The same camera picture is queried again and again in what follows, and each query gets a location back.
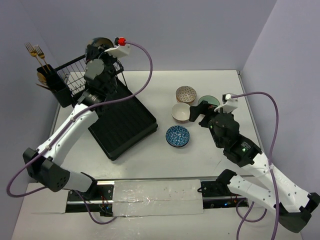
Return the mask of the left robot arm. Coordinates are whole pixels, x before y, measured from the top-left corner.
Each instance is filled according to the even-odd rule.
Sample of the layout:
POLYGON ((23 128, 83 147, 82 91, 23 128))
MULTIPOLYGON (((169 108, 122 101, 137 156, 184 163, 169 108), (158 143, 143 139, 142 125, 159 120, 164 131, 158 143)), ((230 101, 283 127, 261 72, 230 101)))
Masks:
POLYGON ((84 172, 64 169, 62 163, 83 132, 99 119, 107 105, 115 102, 111 98, 117 88, 114 64, 129 52, 127 45, 87 46, 85 91, 59 129, 35 150, 28 148, 22 155, 32 179, 53 192, 77 191, 88 200, 97 195, 95 178, 84 172))

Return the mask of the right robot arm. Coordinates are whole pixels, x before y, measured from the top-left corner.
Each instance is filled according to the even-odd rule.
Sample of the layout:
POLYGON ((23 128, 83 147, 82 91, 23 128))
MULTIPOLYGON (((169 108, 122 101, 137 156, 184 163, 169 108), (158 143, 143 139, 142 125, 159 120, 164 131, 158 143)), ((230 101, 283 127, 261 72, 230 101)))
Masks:
POLYGON ((223 196, 238 194, 259 204, 272 213, 279 213, 279 223, 293 233, 299 233, 309 222, 312 212, 320 204, 320 196, 309 193, 293 183, 276 167, 270 168, 266 154, 249 138, 240 134, 240 125, 232 113, 214 110, 215 106, 202 101, 190 107, 189 120, 207 128, 215 146, 223 155, 242 170, 256 177, 264 187, 225 169, 216 179, 214 191, 223 196))

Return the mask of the blue gold globe bowl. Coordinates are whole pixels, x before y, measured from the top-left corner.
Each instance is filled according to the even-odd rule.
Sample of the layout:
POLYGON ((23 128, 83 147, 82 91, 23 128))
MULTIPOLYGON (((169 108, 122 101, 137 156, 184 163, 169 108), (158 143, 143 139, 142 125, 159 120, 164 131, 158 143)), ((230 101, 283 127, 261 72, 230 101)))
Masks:
POLYGON ((95 37, 89 41, 85 48, 85 57, 87 59, 99 55, 102 51, 113 48, 113 42, 106 37, 95 37))

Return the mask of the green celadon bowl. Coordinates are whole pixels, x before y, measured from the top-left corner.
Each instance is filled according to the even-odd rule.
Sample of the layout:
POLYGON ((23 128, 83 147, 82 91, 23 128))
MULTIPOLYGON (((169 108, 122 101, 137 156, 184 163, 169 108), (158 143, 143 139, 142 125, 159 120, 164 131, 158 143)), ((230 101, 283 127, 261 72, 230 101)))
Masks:
POLYGON ((207 101, 209 104, 215 105, 215 106, 219 106, 220 105, 220 101, 216 97, 214 97, 212 95, 204 95, 204 96, 202 96, 198 100, 198 104, 200 104, 202 101, 207 101))

